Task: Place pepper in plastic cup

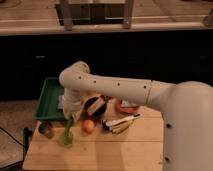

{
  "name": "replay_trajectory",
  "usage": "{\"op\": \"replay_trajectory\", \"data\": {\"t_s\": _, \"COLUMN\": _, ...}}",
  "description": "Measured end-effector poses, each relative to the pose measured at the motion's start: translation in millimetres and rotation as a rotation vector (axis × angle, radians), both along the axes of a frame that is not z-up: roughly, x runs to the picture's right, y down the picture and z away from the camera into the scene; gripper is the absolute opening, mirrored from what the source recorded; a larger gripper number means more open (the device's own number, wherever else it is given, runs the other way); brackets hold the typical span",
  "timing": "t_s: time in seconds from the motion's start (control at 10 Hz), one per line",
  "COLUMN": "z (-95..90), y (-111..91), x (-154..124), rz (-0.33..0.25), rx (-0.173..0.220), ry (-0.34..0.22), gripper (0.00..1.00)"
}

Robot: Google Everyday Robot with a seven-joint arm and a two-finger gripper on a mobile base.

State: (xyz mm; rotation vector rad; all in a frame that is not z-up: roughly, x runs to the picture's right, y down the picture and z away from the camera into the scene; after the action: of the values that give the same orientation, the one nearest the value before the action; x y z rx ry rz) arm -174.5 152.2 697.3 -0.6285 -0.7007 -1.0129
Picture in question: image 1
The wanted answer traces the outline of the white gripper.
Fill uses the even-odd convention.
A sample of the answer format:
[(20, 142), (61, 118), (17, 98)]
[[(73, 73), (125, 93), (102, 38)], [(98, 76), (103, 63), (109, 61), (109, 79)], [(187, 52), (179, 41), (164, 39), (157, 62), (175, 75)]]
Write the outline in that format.
[(64, 89), (62, 109), (66, 119), (79, 120), (83, 111), (84, 96), (80, 91)]

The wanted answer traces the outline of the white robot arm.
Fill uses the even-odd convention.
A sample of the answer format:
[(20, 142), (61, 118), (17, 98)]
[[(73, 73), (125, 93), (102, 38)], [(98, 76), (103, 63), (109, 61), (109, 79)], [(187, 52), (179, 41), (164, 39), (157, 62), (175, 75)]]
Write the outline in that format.
[(67, 117), (83, 108), (87, 91), (150, 107), (164, 120), (163, 171), (213, 171), (212, 86), (92, 75), (83, 61), (64, 69), (59, 82)]

